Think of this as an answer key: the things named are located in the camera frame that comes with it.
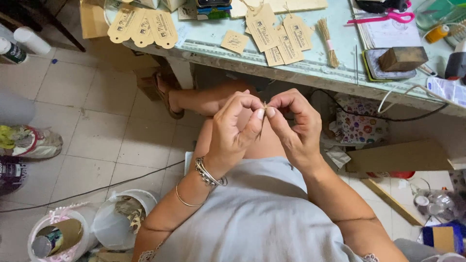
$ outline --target table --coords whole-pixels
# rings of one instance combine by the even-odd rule
[[[220,43],[227,30],[244,32],[246,27],[244,18],[205,21],[178,20],[178,13],[175,11],[171,16],[177,28],[179,39],[182,39],[182,35],[186,33],[184,42],[179,41],[175,48],[163,49],[155,44],[139,48],[132,41],[126,41],[123,44],[137,51],[171,59],[382,100],[387,91],[399,83],[375,83],[368,80],[361,60],[362,43],[357,28],[354,25],[346,25],[346,22],[352,19],[350,4],[340,0],[327,1],[329,7],[326,9],[294,14],[301,16],[308,26],[316,25],[320,18],[327,18],[335,53],[340,61],[340,66],[337,69],[328,66],[326,47],[318,30],[311,37],[314,47],[304,51],[305,59],[290,65],[268,67],[265,56],[259,53],[252,38],[246,45],[243,55],[221,48]],[[422,0],[412,0],[412,2],[413,7],[416,8]],[[276,14],[276,16],[278,21],[281,21],[280,16],[284,18],[285,14]],[[445,69],[441,67],[446,65],[453,48],[444,40],[435,44],[427,44],[424,41],[423,45],[430,59],[427,64],[433,69],[440,67],[440,72],[444,71]],[[358,66],[356,66],[356,55],[359,56]],[[421,76],[424,74],[418,72],[417,77]],[[425,85],[425,79],[408,81],[391,94],[387,101],[425,110],[435,110],[443,104],[440,100],[428,96],[420,88],[412,90],[407,96],[399,95],[415,84]],[[441,112],[466,117],[466,109],[457,106],[450,105]]]

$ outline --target tile floor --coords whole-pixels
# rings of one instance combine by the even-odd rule
[[[73,9],[64,8],[64,12]],[[79,35],[79,23],[68,21],[65,25],[74,26],[78,32],[75,35]],[[54,58],[58,60],[56,64],[51,63]],[[151,102],[137,90],[132,72],[115,71],[89,54],[61,48],[53,48],[44,56],[31,56],[21,65],[0,64],[0,85],[34,100],[37,110],[31,125],[51,127],[64,141],[61,155],[29,163],[25,186],[1,197],[2,210],[60,200],[183,160],[203,122],[202,117],[192,112],[178,121],[170,118],[161,102]],[[131,188],[152,190],[163,196],[183,176],[182,172],[183,165],[176,165],[141,180],[49,207],[80,201],[98,205],[112,191]],[[417,238],[419,228],[408,224],[359,179],[344,172],[339,174],[374,209],[392,239]],[[419,178],[436,189],[452,187],[446,172],[418,172],[415,177],[413,183],[421,188],[426,185]],[[380,184],[407,209],[417,213],[409,187],[399,188],[398,179],[384,179]],[[27,236],[46,211],[46,207],[40,207],[0,214],[0,262],[28,261]]]

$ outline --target gray dress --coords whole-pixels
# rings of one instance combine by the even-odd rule
[[[244,159],[153,261],[362,261],[282,157]]]

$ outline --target pink scissors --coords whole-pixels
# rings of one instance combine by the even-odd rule
[[[411,6],[411,2],[407,1],[408,7]],[[384,13],[385,16],[380,17],[381,15],[384,14],[372,14],[372,13],[358,13],[354,14],[355,16],[360,16],[363,19],[353,19],[349,20],[347,24],[362,24],[362,23],[369,23],[369,22],[378,22],[378,21],[386,21],[388,19],[393,19],[399,23],[406,24],[411,22],[415,15],[414,13],[411,12],[405,12],[405,13],[396,13],[393,11],[393,8],[388,8],[387,12]]]

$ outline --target bangle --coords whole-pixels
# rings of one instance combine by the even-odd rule
[[[207,201],[207,199],[209,198],[209,195],[210,195],[210,191],[209,191],[209,194],[207,194],[206,200],[204,200],[204,202],[202,202],[202,203],[200,203],[200,204],[198,204],[198,205],[190,205],[190,204],[188,204],[188,203],[184,202],[184,201],[181,199],[181,197],[179,196],[179,194],[178,194],[178,185],[179,185],[179,183],[181,182],[181,180],[180,180],[180,181],[178,181],[178,183],[176,184],[176,187],[175,187],[175,190],[176,190],[176,196],[177,196],[177,197],[178,197],[178,199],[181,201],[181,203],[183,203],[183,204],[187,205],[188,207],[198,207],[198,206],[200,206],[200,205],[204,204],[204,203]]]
[[[206,182],[208,186],[226,186],[228,184],[228,180],[225,177],[220,178],[219,180],[215,180],[212,175],[204,167],[204,157],[196,158],[196,171],[202,177],[202,180]]]

